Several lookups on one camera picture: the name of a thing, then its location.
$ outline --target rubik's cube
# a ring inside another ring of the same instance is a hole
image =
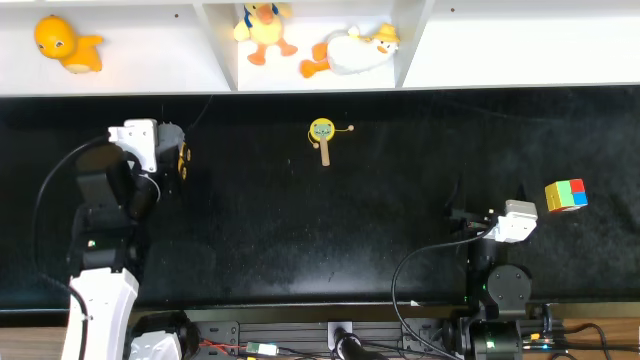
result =
[[[556,181],[544,188],[549,211],[573,211],[587,205],[582,179]]]

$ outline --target duck beak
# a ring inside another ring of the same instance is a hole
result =
[[[258,8],[256,12],[258,19],[261,23],[269,25],[273,21],[273,11],[271,10],[271,4],[264,4]]]

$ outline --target wooden floor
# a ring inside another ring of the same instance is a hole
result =
[[[638,344],[640,339],[640,318],[615,319],[571,319],[565,320],[565,327],[573,328],[584,323],[600,325],[607,335],[609,344]],[[65,328],[0,328],[0,358],[2,360],[60,359]],[[588,329],[579,334],[569,335],[573,342],[600,343],[595,330]],[[578,360],[602,360],[602,351],[571,351]],[[614,360],[640,359],[638,353],[611,352]],[[548,355],[527,355],[526,360],[547,360]]]

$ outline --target red square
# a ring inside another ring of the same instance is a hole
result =
[[[582,182],[582,179],[569,180],[569,184],[571,185],[572,193],[575,194],[577,192],[585,192],[584,183]]]

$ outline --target black tabletop surface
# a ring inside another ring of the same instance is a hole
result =
[[[0,101],[0,309],[59,309],[34,273],[36,192],[68,151],[129,118],[189,127],[208,96]],[[520,185],[540,219],[509,261],[535,301],[640,298],[640,91],[635,87],[214,96],[187,133],[183,193],[148,222],[153,246],[136,305],[390,301],[409,251],[451,241],[443,206],[460,174],[467,209],[502,209]],[[310,123],[338,128],[331,166]],[[582,178],[589,205],[549,214],[544,187]],[[68,276],[75,208],[65,168],[44,201],[37,251]],[[462,303],[464,249],[426,253],[400,277],[402,300]]]

